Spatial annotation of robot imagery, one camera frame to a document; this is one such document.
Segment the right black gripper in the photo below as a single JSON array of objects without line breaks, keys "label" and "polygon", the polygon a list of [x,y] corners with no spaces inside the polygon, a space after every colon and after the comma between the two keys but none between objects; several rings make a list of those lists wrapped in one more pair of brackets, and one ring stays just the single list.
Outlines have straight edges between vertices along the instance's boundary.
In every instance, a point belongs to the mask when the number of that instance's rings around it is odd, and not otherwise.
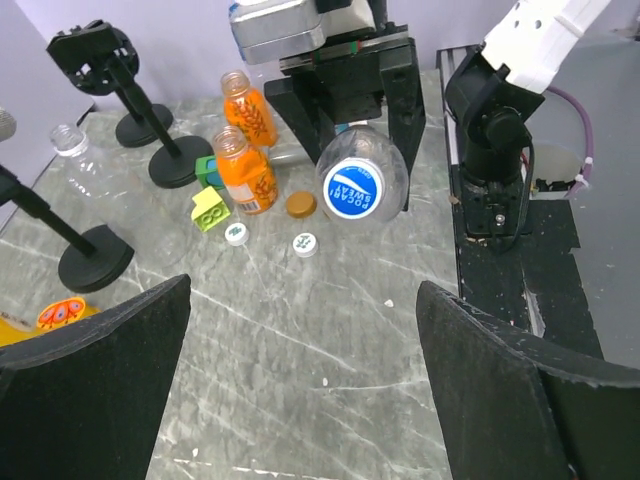
[{"label": "right black gripper", "polygon": [[314,165],[335,138],[334,123],[375,119],[387,105],[389,137],[411,174],[426,126],[415,40],[341,47],[281,60],[281,72],[296,79],[267,81],[265,98]]}]

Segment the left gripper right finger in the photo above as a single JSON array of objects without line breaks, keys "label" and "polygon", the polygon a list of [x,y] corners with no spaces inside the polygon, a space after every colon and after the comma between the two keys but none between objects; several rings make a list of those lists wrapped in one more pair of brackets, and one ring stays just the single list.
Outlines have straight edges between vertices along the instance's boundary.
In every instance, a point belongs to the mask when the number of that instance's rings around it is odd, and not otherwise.
[{"label": "left gripper right finger", "polygon": [[416,316],[453,478],[638,478],[638,370],[555,345],[430,281]]}]

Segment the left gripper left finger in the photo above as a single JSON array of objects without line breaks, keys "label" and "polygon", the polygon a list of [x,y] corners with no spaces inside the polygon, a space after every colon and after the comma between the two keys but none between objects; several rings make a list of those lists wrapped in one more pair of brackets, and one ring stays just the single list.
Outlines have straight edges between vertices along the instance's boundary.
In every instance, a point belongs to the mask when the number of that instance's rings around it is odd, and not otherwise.
[{"label": "left gripper left finger", "polygon": [[4,479],[145,478],[189,322],[174,276],[1,350]]}]

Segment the clear bottle blue cap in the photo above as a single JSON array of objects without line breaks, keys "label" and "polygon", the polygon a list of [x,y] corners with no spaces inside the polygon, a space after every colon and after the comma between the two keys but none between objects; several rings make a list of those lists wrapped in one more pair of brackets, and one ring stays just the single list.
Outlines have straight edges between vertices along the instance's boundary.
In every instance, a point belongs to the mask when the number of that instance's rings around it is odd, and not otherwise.
[{"label": "clear bottle blue cap", "polygon": [[373,230],[405,207],[409,172],[399,149],[369,125],[336,135],[316,163],[315,184],[324,213],[349,228]]}]

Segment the yellow juice bottle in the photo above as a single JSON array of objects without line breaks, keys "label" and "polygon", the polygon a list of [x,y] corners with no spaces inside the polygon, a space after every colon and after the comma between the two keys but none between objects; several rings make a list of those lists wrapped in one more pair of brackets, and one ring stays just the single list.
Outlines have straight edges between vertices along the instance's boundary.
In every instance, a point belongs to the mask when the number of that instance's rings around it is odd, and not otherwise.
[{"label": "yellow juice bottle", "polygon": [[38,335],[35,326],[9,313],[0,314],[0,346],[13,345]]}]

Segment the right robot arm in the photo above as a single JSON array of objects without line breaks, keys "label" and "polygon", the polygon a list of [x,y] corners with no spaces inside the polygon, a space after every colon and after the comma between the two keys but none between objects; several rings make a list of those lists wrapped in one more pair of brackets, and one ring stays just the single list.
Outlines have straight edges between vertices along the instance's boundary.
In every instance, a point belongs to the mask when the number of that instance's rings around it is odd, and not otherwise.
[{"label": "right robot arm", "polygon": [[[465,179],[497,193],[521,187],[506,225],[489,230],[501,250],[519,240],[529,210],[535,150],[526,121],[605,8],[603,1],[519,1],[446,85]],[[412,165],[425,125],[416,45],[406,26],[388,19],[385,2],[372,1],[369,9],[372,26],[350,27],[321,46],[283,54],[281,77],[266,82],[264,93],[312,160],[321,157],[336,125],[386,114],[391,140]]]}]

